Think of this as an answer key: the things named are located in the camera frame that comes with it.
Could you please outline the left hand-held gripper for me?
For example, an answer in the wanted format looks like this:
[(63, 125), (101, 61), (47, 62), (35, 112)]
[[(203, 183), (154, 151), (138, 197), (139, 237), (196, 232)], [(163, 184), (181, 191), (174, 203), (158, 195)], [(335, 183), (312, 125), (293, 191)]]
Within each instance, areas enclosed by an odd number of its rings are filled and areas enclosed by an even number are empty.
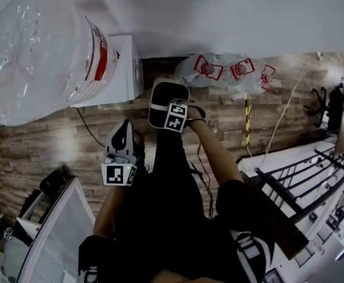
[(101, 164), (102, 180), (106, 186), (131, 186), (137, 171), (133, 125), (129, 120), (117, 124), (107, 135), (107, 153), (123, 152), (129, 158), (108, 154)]

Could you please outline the person's left forearm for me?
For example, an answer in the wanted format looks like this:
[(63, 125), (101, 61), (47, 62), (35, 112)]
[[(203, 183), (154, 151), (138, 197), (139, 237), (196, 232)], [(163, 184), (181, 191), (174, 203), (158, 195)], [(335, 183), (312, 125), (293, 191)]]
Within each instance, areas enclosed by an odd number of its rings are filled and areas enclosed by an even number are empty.
[(123, 201), (125, 187), (112, 187), (102, 204), (93, 229), (93, 235), (112, 238), (115, 232), (115, 219)]

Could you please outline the person's black shoe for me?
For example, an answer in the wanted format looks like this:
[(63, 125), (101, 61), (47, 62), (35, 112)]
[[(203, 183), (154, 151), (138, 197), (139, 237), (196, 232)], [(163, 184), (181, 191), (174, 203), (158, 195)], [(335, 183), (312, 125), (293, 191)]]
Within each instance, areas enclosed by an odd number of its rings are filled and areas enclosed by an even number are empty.
[(167, 78), (157, 78), (154, 81), (148, 121), (151, 126), (163, 129), (167, 120), (169, 104), (173, 99), (189, 100), (190, 90), (184, 84)]

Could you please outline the yellow black striped floor strip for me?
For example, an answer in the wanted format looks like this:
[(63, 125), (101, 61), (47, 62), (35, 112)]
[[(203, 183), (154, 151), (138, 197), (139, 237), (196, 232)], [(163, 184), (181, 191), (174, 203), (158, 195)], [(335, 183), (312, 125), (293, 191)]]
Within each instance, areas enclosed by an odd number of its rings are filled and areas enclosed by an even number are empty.
[(249, 95), (246, 95), (244, 97), (244, 102), (245, 102), (245, 116), (246, 116), (246, 147), (248, 147), (250, 144), (250, 112), (252, 108)]

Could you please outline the white desk with dark frame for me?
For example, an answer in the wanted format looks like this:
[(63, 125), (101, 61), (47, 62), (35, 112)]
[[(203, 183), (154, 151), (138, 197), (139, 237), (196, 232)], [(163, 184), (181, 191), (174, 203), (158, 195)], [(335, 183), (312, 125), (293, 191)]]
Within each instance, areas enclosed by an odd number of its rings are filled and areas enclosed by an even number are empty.
[(325, 254), (344, 218), (344, 146), (319, 141), (243, 159), (240, 169), (263, 192), (275, 263), (293, 260), (301, 268)]

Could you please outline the empty clear water jug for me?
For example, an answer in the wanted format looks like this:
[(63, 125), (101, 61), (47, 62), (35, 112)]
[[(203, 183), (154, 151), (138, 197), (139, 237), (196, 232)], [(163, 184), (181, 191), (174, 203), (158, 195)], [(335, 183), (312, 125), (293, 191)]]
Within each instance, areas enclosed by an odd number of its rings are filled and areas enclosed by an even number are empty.
[(238, 54), (223, 54), (219, 56), (219, 63), (223, 67), (220, 81), (225, 86), (238, 86), (245, 78), (255, 72), (255, 65), (251, 58)]
[(257, 62), (254, 64), (254, 71), (243, 76), (240, 89), (249, 95), (271, 91), (271, 83), (275, 73), (276, 69), (273, 66), (263, 62)]
[(176, 66), (174, 78), (189, 87), (208, 87), (218, 82), (223, 66), (212, 54), (192, 55)]

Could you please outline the white water dispenser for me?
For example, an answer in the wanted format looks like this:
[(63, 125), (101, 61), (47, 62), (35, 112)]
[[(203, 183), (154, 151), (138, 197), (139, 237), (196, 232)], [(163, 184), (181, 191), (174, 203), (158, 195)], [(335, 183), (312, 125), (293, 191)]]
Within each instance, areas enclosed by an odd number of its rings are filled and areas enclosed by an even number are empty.
[(119, 52), (119, 59), (109, 85), (94, 98), (75, 104), (74, 107), (89, 107), (112, 103), (123, 103), (137, 98), (144, 92), (143, 66), (133, 36), (110, 36)]

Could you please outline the person's right forearm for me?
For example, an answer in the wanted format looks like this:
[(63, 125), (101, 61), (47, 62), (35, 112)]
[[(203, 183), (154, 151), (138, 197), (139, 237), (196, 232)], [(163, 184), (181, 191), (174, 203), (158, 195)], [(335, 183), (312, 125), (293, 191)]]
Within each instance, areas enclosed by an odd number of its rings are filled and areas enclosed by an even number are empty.
[(207, 123), (203, 120), (195, 120), (190, 123), (190, 127), (203, 146), (218, 184), (222, 185), (231, 180), (243, 182), (235, 159), (209, 129)]

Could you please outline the black office chair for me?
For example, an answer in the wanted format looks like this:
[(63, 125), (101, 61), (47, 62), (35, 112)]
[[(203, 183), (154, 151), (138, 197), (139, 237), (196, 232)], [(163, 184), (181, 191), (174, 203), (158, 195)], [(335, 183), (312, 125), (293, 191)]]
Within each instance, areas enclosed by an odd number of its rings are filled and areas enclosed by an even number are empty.
[(323, 91), (323, 96), (320, 96), (317, 89), (313, 88), (312, 92), (316, 94), (316, 97), (319, 101), (319, 107), (314, 110), (309, 106), (304, 106), (307, 109), (306, 113), (308, 116), (317, 116), (319, 117), (319, 122), (316, 127), (320, 127), (323, 121), (323, 116), (325, 112), (328, 113), (328, 125), (327, 131), (328, 132), (336, 132), (340, 129), (340, 124), (342, 120), (342, 113), (343, 113), (343, 104), (344, 104), (344, 85), (340, 83), (337, 85), (330, 93), (329, 93), (329, 103), (326, 104), (326, 89), (324, 87), (321, 88)]

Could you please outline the white framed panel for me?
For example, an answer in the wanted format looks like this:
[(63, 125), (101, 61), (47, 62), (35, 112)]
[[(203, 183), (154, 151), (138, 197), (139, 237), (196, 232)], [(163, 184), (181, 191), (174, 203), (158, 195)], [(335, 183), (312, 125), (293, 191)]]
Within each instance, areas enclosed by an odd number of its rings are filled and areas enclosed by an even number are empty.
[(41, 225), (16, 283), (79, 283), (78, 247), (92, 235), (94, 222), (80, 181), (74, 177)]

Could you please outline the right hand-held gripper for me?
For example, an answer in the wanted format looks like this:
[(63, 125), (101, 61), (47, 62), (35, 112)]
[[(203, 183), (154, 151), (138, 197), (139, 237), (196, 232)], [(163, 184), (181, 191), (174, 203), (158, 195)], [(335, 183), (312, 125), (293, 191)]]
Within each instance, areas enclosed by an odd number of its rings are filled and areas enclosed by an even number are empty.
[[(189, 107), (197, 109), (199, 115), (190, 117), (188, 115)], [(168, 105), (167, 117), (163, 129), (182, 132), (186, 126), (189, 126), (196, 120), (206, 122), (206, 112), (193, 101), (175, 98)]]

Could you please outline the person's black clothing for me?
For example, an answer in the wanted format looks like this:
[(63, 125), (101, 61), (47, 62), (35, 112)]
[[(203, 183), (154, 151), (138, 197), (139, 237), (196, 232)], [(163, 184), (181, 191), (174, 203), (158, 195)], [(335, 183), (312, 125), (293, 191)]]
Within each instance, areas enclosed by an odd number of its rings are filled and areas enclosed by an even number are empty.
[(180, 134), (157, 133), (152, 172), (138, 169), (124, 188), (110, 232), (95, 233), (79, 247), (79, 283), (178, 281), (262, 283), (274, 240), (257, 199), (244, 182), (220, 184), (217, 214), (204, 214), (203, 199)]

